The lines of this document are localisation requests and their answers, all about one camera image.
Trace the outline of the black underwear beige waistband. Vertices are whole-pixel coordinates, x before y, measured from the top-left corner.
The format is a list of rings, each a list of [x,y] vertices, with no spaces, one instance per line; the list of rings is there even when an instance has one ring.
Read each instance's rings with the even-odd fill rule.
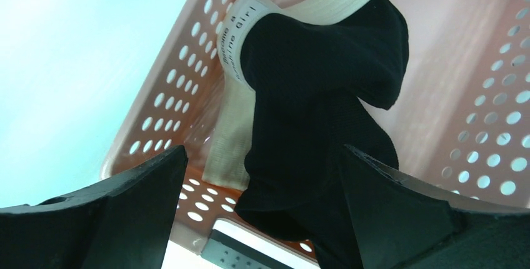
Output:
[[[202,179],[241,190],[236,213],[279,240],[309,240],[321,268],[362,268],[333,157],[351,145],[397,168],[366,106],[391,108],[409,59],[389,0],[236,0],[217,38],[224,93]]]

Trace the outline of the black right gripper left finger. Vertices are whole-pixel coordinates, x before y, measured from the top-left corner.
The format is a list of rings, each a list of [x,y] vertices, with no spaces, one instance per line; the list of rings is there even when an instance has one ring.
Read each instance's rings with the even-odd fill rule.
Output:
[[[175,146],[91,186],[1,210],[2,268],[161,268],[188,164]]]

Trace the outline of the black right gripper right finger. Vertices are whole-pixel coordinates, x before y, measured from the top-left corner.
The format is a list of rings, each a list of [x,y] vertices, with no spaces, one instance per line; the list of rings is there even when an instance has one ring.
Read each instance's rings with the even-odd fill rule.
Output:
[[[343,185],[366,268],[528,268],[529,210],[459,195],[353,146]]]

